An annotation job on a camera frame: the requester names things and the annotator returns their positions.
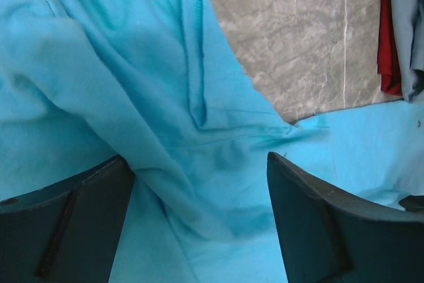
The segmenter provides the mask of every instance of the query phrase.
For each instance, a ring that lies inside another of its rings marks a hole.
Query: red cloth
[[[381,0],[380,36],[378,41],[378,73],[382,76],[382,91],[402,95],[401,74],[392,20],[392,0]]]

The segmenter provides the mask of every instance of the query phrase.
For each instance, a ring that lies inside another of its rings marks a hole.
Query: gray fabric
[[[408,102],[424,102],[424,0],[392,0],[402,93]]]

